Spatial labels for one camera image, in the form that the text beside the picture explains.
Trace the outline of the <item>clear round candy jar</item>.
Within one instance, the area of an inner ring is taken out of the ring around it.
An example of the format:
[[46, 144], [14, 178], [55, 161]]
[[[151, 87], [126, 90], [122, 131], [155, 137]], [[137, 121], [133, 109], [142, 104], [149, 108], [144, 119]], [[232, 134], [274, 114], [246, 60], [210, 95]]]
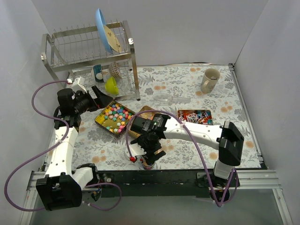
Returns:
[[139, 168], [143, 170], [152, 170], [156, 165], [155, 162], [152, 164], [148, 164], [143, 157], [140, 157], [139, 160], [140, 160]]

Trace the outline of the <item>gold tin of star candies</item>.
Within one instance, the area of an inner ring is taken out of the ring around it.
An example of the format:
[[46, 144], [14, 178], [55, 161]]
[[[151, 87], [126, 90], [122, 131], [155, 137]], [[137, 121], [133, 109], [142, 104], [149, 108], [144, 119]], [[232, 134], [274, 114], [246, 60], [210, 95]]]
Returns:
[[95, 123], [115, 138], [120, 138], [134, 115], [134, 111], [113, 100], [95, 118]]

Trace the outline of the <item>gold tin of gummy candies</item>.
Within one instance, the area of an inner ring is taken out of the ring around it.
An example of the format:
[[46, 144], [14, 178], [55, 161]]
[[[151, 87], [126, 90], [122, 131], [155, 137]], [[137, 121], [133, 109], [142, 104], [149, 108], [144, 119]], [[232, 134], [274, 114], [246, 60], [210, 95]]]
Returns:
[[139, 112], [132, 115], [126, 126], [126, 141], [129, 142], [130, 138], [136, 139], [147, 132], [155, 114], [160, 114], [160, 111], [149, 106], [143, 106]]

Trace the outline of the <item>gold tin of lollipops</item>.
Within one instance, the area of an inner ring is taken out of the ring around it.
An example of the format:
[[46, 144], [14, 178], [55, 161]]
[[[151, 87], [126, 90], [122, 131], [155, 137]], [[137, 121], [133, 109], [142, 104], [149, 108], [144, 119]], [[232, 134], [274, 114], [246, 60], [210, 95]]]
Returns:
[[178, 110], [177, 114], [181, 121], [195, 124], [213, 125], [210, 110]]

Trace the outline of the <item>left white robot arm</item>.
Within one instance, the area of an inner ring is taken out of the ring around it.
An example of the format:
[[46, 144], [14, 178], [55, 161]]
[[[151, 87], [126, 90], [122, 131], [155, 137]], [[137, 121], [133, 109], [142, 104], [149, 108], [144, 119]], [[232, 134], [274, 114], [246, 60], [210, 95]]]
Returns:
[[81, 115], [107, 106], [113, 98], [92, 87], [96, 98], [83, 88], [64, 88], [58, 91], [59, 106], [54, 112], [54, 129], [58, 146], [45, 176], [36, 182], [37, 192], [46, 210], [78, 207], [82, 202], [82, 190], [96, 187], [100, 176], [94, 163], [83, 164], [72, 171], [75, 141], [79, 134]]

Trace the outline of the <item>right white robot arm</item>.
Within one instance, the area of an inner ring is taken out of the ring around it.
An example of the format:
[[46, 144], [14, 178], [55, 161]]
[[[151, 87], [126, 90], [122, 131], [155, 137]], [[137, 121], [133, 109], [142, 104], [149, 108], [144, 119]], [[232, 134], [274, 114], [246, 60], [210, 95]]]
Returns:
[[127, 147], [132, 162], [142, 157], [146, 164], [154, 164], [165, 155], [164, 151], [159, 152], [161, 139], [193, 141], [218, 150], [218, 160], [212, 174], [213, 183], [217, 186], [225, 185], [234, 167], [241, 162], [244, 136], [230, 121], [225, 121], [221, 126], [203, 125], [156, 113], [153, 119], [134, 117], [130, 130], [139, 134]]

